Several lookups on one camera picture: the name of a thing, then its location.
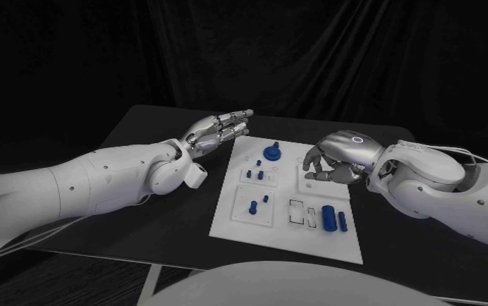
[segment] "table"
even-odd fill
[[[178,138],[190,124],[210,114],[220,112],[137,105],[101,148]],[[314,144],[340,129],[365,133],[382,145],[414,140],[394,126],[268,116],[249,119],[251,136],[304,144]],[[203,270],[248,261],[307,262],[362,272],[433,296],[488,300],[482,278],[488,246],[435,220],[402,215],[379,194],[366,191],[363,183],[349,186],[363,265],[209,237],[232,143],[197,159],[207,171],[197,190],[183,184],[168,195],[151,196],[144,205],[86,218],[30,248]]]

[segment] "robotic hand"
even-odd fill
[[[251,115],[209,116],[180,140],[98,149],[60,165],[0,175],[0,248],[33,228],[132,206],[181,182],[197,188],[207,174],[193,159],[249,133]]]
[[[470,156],[472,164],[460,165],[444,151]],[[464,149],[402,140],[385,148],[366,135],[345,130],[327,135],[308,150],[303,170],[313,164],[314,173],[304,178],[352,184],[365,173],[368,190],[399,212],[417,219],[437,219],[488,244],[488,163],[476,164],[474,157],[480,158]],[[330,171],[321,170],[321,158]]]

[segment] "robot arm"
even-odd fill
[[[337,131],[307,152],[303,170],[313,164],[316,172],[306,178],[349,184],[366,173],[368,190],[379,193],[401,213],[417,219],[431,217],[488,243],[488,164],[461,166],[437,149],[451,148],[402,140],[384,148],[368,136]],[[320,157],[330,171],[321,171]]]
[[[33,228],[132,206],[181,182],[197,188],[207,174],[193,159],[248,134],[251,115],[209,116],[180,140],[98,149],[60,165],[0,175],[0,248]]]

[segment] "silver robotic hand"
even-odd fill
[[[314,172],[308,172],[304,178],[340,184],[358,183],[362,173],[372,172],[384,150],[379,143],[362,133],[349,130],[330,133],[307,151],[303,170],[308,171],[313,164]],[[330,171],[321,170],[321,158],[332,167]]]
[[[190,126],[180,138],[180,144],[191,159],[206,155],[220,143],[249,133],[245,124],[251,115],[252,110],[230,112],[209,116]]]

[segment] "white board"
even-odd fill
[[[235,139],[209,236],[362,264],[347,186],[304,178],[298,180],[306,173],[300,170],[304,154],[313,145],[278,141],[281,157],[268,161],[262,150],[274,142],[249,136]],[[256,180],[259,171],[274,173],[274,176],[262,176],[262,180]],[[271,192],[267,203],[262,202],[265,191]],[[256,201],[254,215],[248,211],[252,200]],[[297,207],[301,206],[295,202],[303,202],[303,225],[290,223],[290,210],[295,218]],[[339,227],[334,232],[323,229],[324,205],[333,206],[334,216],[339,212],[345,213],[346,232]],[[308,220],[311,223],[314,220],[314,228],[308,227]]]

